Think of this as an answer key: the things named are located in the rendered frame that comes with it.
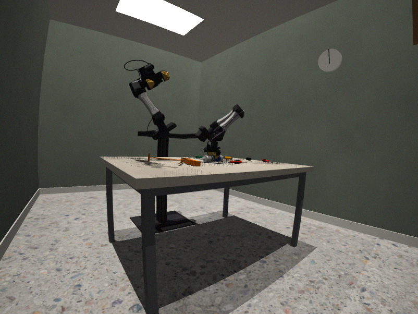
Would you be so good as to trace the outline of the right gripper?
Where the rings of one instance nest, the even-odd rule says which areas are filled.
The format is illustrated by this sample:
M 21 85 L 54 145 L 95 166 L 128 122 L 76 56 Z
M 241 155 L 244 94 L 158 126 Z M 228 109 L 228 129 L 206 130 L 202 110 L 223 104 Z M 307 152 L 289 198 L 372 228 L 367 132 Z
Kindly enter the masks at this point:
M 151 90 L 151 89 L 157 87 L 158 84 L 163 82 L 163 80 L 167 81 L 167 80 L 169 80 L 169 78 L 170 78 L 170 76 L 169 76 L 168 72 L 165 71 L 165 70 L 162 70 L 162 71 L 152 75 L 148 79 L 144 80 L 144 82 L 145 82 L 145 85 L 146 85 L 147 89 Z

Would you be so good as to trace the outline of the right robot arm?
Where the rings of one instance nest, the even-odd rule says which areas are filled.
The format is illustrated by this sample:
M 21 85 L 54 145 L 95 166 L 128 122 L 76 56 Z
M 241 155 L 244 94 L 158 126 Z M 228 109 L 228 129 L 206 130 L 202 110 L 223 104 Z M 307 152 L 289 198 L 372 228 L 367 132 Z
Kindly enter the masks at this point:
M 146 108 L 149 110 L 149 112 L 152 116 L 154 125 L 157 125 L 159 130 L 152 135 L 152 137 L 156 138 L 157 136 L 159 136 L 160 134 L 162 134 L 163 132 L 168 130 L 170 127 L 175 125 L 175 123 L 171 122 L 168 125 L 165 125 L 164 114 L 161 113 L 152 104 L 152 102 L 150 101 L 150 99 L 146 95 L 146 89 L 145 89 L 146 85 L 145 85 L 144 80 L 146 80 L 147 78 L 149 78 L 149 77 L 151 77 L 152 75 L 155 74 L 153 69 L 154 69 L 154 65 L 152 65 L 151 63 L 149 63 L 146 66 L 143 66 L 143 67 L 139 68 L 138 70 L 139 70 L 139 73 L 141 75 L 141 79 L 129 83 L 129 86 L 131 88 L 131 91 L 132 91 L 134 97 L 141 100 L 143 102 L 143 104 L 146 106 Z

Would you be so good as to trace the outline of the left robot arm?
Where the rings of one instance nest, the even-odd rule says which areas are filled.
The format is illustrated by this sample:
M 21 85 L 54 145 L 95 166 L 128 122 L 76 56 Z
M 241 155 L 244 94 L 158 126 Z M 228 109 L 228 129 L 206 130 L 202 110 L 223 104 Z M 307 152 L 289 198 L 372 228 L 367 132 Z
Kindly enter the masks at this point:
M 223 118 L 221 118 L 219 120 L 216 120 L 215 122 L 213 122 L 212 124 L 210 124 L 210 128 L 208 130 L 205 127 L 203 127 L 211 135 L 212 141 L 215 141 L 215 142 L 216 141 L 222 141 L 223 140 L 223 136 L 224 136 L 226 130 L 228 129 L 228 127 L 234 121 L 236 121 L 238 118 L 240 118 L 240 117 L 243 118 L 244 117 L 244 112 L 241 113 L 243 110 L 240 108 L 240 106 L 238 106 L 238 104 L 236 104 L 232 109 L 233 110 L 229 114 L 227 114 Z M 239 113 L 241 113 L 241 114 L 239 114 Z M 224 127 L 225 127 L 225 130 L 224 130 Z M 224 132 L 222 132 L 223 130 L 224 130 Z M 214 135 L 213 135 L 213 133 L 214 133 Z M 220 134 L 220 135 L 217 136 L 218 134 Z M 214 137 L 216 137 L 216 138 L 214 138 Z M 211 146 L 210 144 L 208 144 L 208 146 L 204 148 L 204 152 L 209 152 L 211 150 L 211 147 L 213 147 L 213 146 Z

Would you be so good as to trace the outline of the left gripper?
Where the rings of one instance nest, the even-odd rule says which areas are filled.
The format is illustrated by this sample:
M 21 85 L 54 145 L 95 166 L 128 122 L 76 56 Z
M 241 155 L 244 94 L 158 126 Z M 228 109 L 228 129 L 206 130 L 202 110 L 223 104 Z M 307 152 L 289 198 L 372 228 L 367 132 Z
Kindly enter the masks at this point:
M 217 147 L 217 145 L 218 145 L 218 142 L 215 142 L 215 141 L 211 141 L 211 146 L 213 146 L 213 147 L 211 147 L 211 150 L 209 151 L 209 152 L 207 152 L 208 153 L 208 155 L 213 155 L 213 153 L 214 153 L 214 155 L 215 155 L 215 159 L 217 159 L 219 156 L 220 156 L 220 147 Z

